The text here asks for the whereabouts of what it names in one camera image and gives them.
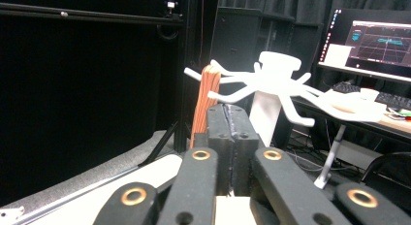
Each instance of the monitor screen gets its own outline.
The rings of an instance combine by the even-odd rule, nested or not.
[[[336,9],[319,64],[357,75],[411,82],[411,12]]]

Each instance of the desk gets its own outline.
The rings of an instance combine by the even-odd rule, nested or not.
[[[332,90],[327,92],[326,95],[328,93],[329,94],[333,93],[335,96],[338,96],[337,94],[335,94],[336,92]],[[325,184],[327,183],[328,179],[331,176],[330,175],[331,164],[333,162],[333,159],[336,153],[338,152],[339,145],[342,140],[342,136],[347,126],[355,127],[357,129],[370,132],[376,136],[382,137],[383,139],[387,139],[392,142],[402,143],[405,145],[409,145],[411,143],[411,122],[392,120],[383,114],[381,114],[381,120],[378,122],[343,121],[343,120],[339,120],[335,117],[328,115],[327,113],[323,112],[322,110],[315,107],[310,102],[302,99],[301,97],[293,98],[293,103],[296,108],[300,108],[302,110],[306,110],[306,111],[324,116],[327,119],[336,121],[341,124],[338,130],[338,133],[332,143],[332,148],[327,157],[323,171],[321,172],[321,174],[318,176],[317,180],[315,181],[315,185],[319,188],[324,188]],[[347,111],[346,110],[347,108],[343,108],[341,104],[339,105],[335,105],[334,103],[331,103],[331,104],[334,105],[336,108]]]

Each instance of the white octopus-shaped object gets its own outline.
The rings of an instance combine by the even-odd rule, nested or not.
[[[260,91],[278,96],[287,118],[291,122],[303,126],[312,127],[314,125],[314,119],[301,117],[298,115],[291,100],[291,97],[293,96],[300,96],[311,102],[313,105],[317,106],[319,109],[328,113],[329,115],[341,120],[377,122],[381,119],[381,113],[379,112],[343,112],[333,107],[327,101],[321,100],[320,96],[324,95],[324,92],[304,85],[304,83],[311,77],[309,73],[305,73],[298,80],[284,78],[276,79],[276,75],[272,73],[272,69],[271,71],[263,71],[260,67],[260,64],[257,62],[254,64],[254,73],[230,72],[224,69],[215,60],[211,60],[210,64],[213,67],[219,68],[222,76],[227,76],[225,78],[221,78],[220,83],[245,83],[244,88],[231,95],[220,95],[213,91],[208,92],[207,95],[209,98],[217,99],[218,101],[223,103],[232,104],[254,92]],[[184,73],[194,78],[195,80],[201,80],[201,75],[189,68],[186,68],[184,70]]]

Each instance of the screw hole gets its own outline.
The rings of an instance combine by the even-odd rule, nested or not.
[[[127,195],[127,200],[134,201],[134,200],[139,199],[139,197],[141,196],[142,194],[140,192],[137,192],[137,191],[131,192]]]
[[[248,138],[248,134],[247,134],[247,133],[240,133],[239,136],[242,137],[243,139]]]
[[[312,218],[318,225],[332,225],[332,220],[323,213],[314,213]]]
[[[369,203],[369,202],[371,202],[371,200],[370,200],[368,197],[366,197],[364,194],[355,193],[354,196],[355,196],[358,200],[360,200],[360,201],[362,201],[362,202],[364,202],[364,203]]]
[[[197,157],[204,158],[206,154],[204,152],[197,152]]]
[[[175,218],[178,225],[189,225],[193,222],[193,215],[189,212],[181,212]]]

